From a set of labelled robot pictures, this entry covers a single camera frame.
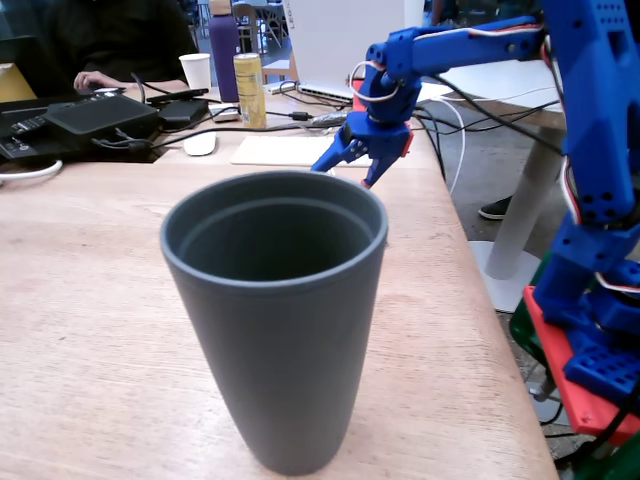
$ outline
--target gray cup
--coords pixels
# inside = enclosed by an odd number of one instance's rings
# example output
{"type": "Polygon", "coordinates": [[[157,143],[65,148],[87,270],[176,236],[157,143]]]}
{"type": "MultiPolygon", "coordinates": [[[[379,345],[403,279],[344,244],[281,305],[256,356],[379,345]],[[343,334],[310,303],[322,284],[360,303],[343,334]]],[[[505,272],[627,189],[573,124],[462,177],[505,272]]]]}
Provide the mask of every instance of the gray cup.
{"type": "Polygon", "coordinates": [[[162,226],[162,251],[229,412],[278,473],[312,473],[342,443],[387,228],[369,191],[293,171],[206,187],[162,226]]]}

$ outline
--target white mouse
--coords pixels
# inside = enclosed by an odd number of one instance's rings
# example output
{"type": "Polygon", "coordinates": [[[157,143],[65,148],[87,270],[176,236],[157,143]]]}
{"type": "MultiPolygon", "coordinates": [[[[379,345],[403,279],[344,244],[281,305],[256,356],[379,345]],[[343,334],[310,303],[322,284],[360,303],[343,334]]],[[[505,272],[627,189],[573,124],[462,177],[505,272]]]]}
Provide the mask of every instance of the white mouse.
{"type": "Polygon", "coordinates": [[[187,138],[184,141],[184,151],[192,157],[209,155],[216,148],[216,132],[207,132],[187,138]]]}

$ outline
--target cup rim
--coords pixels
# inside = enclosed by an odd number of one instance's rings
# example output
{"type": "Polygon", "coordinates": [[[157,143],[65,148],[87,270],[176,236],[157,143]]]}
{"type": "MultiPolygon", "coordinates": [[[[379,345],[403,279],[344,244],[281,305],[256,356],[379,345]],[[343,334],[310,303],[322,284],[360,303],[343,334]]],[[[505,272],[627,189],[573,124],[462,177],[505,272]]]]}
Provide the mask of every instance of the cup rim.
{"type": "Polygon", "coordinates": [[[178,57],[178,60],[181,62],[192,62],[196,60],[204,60],[206,58],[211,58],[210,53],[189,53],[187,55],[181,55],[178,57]]]}
{"type": "Polygon", "coordinates": [[[282,289],[283,287],[296,288],[296,287],[308,286],[310,284],[321,282],[325,279],[334,277],[335,275],[339,275],[340,273],[344,273],[346,271],[351,270],[356,265],[360,264],[366,257],[372,255],[379,248],[380,244],[383,243],[387,237],[388,229],[389,229],[389,220],[387,218],[386,210],[384,208],[383,203],[380,201],[380,199],[376,195],[369,192],[367,189],[365,189],[361,185],[355,182],[352,182],[350,180],[334,177],[322,172],[280,170],[280,171],[272,171],[272,172],[256,172],[256,173],[249,173],[249,174],[234,176],[234,177],[222,180],[220,182],[216,182],[214,184],[208,185],[204,188],[201,188],[191,193],[190,195],[182,199],[180,202],[178,202],[164,218],[162,222],[162,226],[160,228],[160,244],[161,244],[162,253],[164,254],[167,261],[174,267],[177,267],[183,273],[187,274],[188,276],[196,278],[200,281],[204,281],[206,283],[215,283],[217,285],[223,285],[226,287],[237,288],[237,289],[250,289],[253,292],[256,292],[256,291],[265,292],[267,290],[272,290],[272,289],[282,289]],[[380,228],[376,233],[375,237],[371,240],[371,243],[353,258],[347,260],[346,262],[341,263],[340,265],[336,265],[335,267],[332,267],[328,270],[323,270],[322,272],[314,273],[312,275],[306,275],[303,277],[288,278],[283,280],[269,280],[269,281],[236,280],[236,279],[220,277],[218,275],[202,272],[192,267],[191,265],[187,264],[186,262],[184,262],[181,258],[179,258],[174,253],[173,249],[169,246],[167,233],[173,217],[176,215],[176,213],[178,213],[178,211],[184,205],[186,205],[188,202],[192,201],[199,195],[203,194],[210,188],[218,188],[223,185],[229,186],[234,183],[240,183],[245,181],[248,177],[292,176],[292,175],[299,176],[299,177],[315,176],[320,181],[342,182],[342,184],[345,187],[350,188],[351,190],[357,192],[360,195],[367,196],[373,203],[376,204],[377,210],[381,217],[380,228]]]}

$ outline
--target white paper cup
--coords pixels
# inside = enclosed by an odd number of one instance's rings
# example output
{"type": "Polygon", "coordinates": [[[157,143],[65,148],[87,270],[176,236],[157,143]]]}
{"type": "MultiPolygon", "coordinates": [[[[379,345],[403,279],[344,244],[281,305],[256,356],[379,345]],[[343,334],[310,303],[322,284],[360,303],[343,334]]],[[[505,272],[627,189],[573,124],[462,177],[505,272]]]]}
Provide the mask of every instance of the white paper cup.
{"type": "Polygon", "coordinates": [[[180,62],[191,90],[211,89],[211,55],[208,53],[182,55],[180,62]]]}

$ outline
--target black shoe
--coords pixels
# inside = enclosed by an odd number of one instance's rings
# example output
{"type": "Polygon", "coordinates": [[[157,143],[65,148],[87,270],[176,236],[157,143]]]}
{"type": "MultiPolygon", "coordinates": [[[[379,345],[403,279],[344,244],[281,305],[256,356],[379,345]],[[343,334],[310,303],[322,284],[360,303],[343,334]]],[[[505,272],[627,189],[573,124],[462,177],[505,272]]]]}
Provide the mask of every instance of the black shoe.
{"type": "Polygon", "coordinates": [[[487,203],[478,210],[478,214],[487,220],[502,220],[507,214],[509,203],[511,203],[511,197],[503,198],[497,202],[487,203]]]}

